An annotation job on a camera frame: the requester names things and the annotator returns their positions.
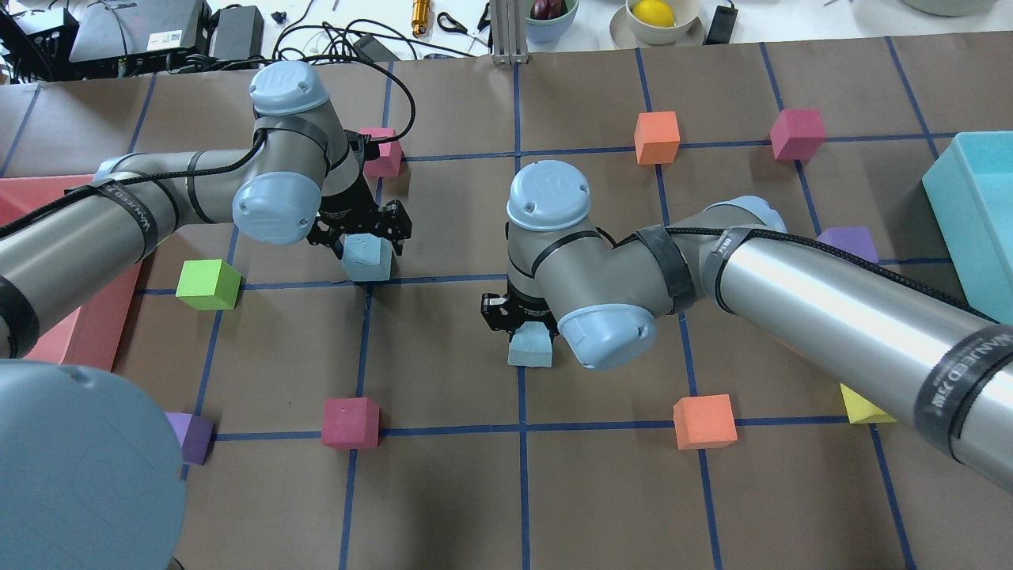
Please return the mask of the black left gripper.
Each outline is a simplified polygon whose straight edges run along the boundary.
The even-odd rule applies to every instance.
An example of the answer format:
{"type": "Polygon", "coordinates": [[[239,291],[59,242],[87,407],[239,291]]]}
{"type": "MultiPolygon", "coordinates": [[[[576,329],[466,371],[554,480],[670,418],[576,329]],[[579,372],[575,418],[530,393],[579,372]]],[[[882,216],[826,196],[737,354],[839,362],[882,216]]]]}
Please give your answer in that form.
{"type": "Polygon", "coordinates": [[[379,156],[380,144],[370,135],[355,131],[345,132],[348,149],[343,161],[332,167],[325,178],[325,194],[311,225],[307,242],[333,250],[336,257],[343,256],[345,234],[370,234],[391,243],[397,256],[403,253],[404,242],[412,237],[412,221],[405,206],[398,199],[380,206],[366,183],[364,163],[367,158],[379,156]]]}

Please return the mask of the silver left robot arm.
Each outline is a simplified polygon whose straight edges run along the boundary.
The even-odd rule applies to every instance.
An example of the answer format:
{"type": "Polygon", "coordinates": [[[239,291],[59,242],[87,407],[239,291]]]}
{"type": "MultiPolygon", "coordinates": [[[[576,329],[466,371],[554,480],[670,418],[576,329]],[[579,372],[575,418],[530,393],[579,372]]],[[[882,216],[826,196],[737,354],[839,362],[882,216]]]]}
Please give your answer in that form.
{"type": "Polygon", "coordinates": [[[379,144],[343,127],[317,70],[265,65],[249,86],[256,116],[246,150],[130,153],[89,183],[2,228],[2,357],[25,357],[41,335],[140,264],[185,225],[233,223],[253,241],[307,241],[343,255],[370,234],[400,255],[412,221],[376,201],[364,163],[379,144]]]}

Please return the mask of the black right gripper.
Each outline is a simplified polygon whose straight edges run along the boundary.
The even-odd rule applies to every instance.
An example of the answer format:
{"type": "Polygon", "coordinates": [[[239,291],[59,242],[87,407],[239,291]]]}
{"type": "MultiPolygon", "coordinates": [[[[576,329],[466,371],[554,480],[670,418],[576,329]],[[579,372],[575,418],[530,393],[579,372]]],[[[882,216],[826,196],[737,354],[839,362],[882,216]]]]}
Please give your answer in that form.
{"type": "Polygon", "coordinates": [[[551,338],[556,336],[556,318],[542,297],[531,297],[518,291],[504,295],[484,293],[481,315],[492,331],[504,331],[513,336],[527,322],[540,322],[551,338]]]}

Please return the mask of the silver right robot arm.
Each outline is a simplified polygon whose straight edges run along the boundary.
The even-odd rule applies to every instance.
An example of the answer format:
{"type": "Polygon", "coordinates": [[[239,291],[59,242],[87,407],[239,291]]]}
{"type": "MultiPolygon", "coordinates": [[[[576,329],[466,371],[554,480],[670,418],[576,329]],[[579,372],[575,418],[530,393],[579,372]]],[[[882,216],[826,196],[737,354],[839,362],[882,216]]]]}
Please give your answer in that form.
{"type": "Polygon", "coordinates": [[[713,203],[613,241],[590,220],[592,188],[560,160],[522,167],[506,201],[506,293],[488,327],[542,322],[580,364],[640,357],[656,320],[715,303],[842,380],[953,461],[1011,489],[1011,326],[786,231],[764,199],[713,203]]]}

